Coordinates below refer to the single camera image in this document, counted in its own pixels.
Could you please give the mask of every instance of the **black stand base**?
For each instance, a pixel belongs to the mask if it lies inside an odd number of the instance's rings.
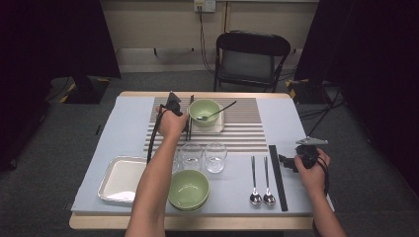
[[[93,89],[88,92],[82,92],[73,84],[67,94],[61,99],[64,104],[100,104],[109,85],[106,79],[89,79]]]
[[[308,81],[289,81],[287,87],[295,103],[329,105],[332,103],[321,85],[313,86]]]

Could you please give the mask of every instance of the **gray carpet floor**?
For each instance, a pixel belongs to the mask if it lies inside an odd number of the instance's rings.
[[[0,236],[124,236],[122,230],[73,230],[71,206],[95,152],[100,133],[122,91],[211,91],[206,71],[125,73],[113,79],[100,105],[59,102],[65,78],[51,82],[44,122],[18,157],[18,169],[0,173]],[[222,91],[261,92],[223,85]],[[287,93],[284,83],[277,92]],[[328,89],[331,97],[336,89]],[[296,105],[305,115],[324,105]],[[309,133],[320,116],[303,119]],[[311,134],[327,139],[332,158],[330,195],[349,236],[419,236],[419,200],[394,167],[369,144],[363,125],[344,104],[333,109]],[[281,236],[279,232],[169,232],[168,236]],[[314,236],[311,231],[287,237]]]

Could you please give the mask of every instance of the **hand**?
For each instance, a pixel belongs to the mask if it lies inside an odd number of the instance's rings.
[[[324,153],[321,149],[317,148],[317,152],[319,157],[322,158],[327,166],[330,163],[330,157]],[[299,156],[295,156],[295,165],[298,169],[298,172],[301,176],[302,183],[304,184],[306,190],[310,195],[322,193],[324,189],[324,171],[321,169],[319,164],[315,164],[311,169],[305,169],[304,165],[302,164],[301,158]]]
[[[164,111],[167,111],[167,109],[162,108],[161,112],[163,113]],[[179,139],[187,119],[188,117],[185,114],[178,117],[171,111],[165,112],[161,119],[158,132],[163,137],[175,137]]]

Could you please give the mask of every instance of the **black chair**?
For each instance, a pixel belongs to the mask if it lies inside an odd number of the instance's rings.
[[[213,90],[222,82],[261,87],[264,92],[272,88],[275,92],[290,50],[290,43],[275,35],[242,31],[220,35],[216,40]],[[276,66],[275,59],[280,57]]]

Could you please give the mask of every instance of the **striped placemat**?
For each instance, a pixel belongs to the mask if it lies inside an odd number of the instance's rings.
[[[182,110],[185,111],[189,106],[189,98],[180,98]],[[265,133],[259,116],[259,110],[255,98],[210,98],[226,107],[233,101],[237,103],[224,111],[224,129],[221,132],[197,132],[192,130],[191,140],[186,141],[186,132],[178,143],[181,148],[186,142],[199,143],[204,148],[207,144],[220,142],[224,144],[230,154],[266,154],[268,146],[266,144]],[[155,98],[154,106],[165,105],[167,98]],[[148,150],[148,145],[155,124],[157,112],[151,113],[150,123],[144,152]],[[154,139],[153,152],[159,147],[162,136],[157,133]]]

